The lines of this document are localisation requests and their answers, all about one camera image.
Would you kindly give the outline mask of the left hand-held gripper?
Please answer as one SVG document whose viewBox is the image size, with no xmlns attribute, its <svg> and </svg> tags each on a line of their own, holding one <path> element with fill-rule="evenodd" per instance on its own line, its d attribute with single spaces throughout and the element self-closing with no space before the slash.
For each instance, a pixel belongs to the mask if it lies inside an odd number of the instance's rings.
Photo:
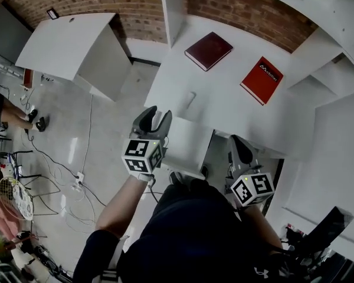
<svg viewBox="0 0 354 283">
<path fill-rule="evenodd" d="M 122 160 L 131 175 L 151 175 L 165 157 L 165 140 L 172 123 L 172 112 L 151 106 L 135 118 L 129 138 L 124 141 Z"/>
</svg>

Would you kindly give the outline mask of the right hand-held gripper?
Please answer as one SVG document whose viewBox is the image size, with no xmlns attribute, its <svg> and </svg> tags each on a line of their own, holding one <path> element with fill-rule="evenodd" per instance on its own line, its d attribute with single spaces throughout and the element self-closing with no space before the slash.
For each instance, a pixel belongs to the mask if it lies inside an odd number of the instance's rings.
<svg viewBox="0 0 354 283">
<path fill-rule="evenodd" d="M 242 208 L 262 203 L 274 194 L 271 174 L 261 171 L 258 153 L 248 141 L 233 134 L 228 138 L 227 149 L 230 191 Z"/>
</svg>

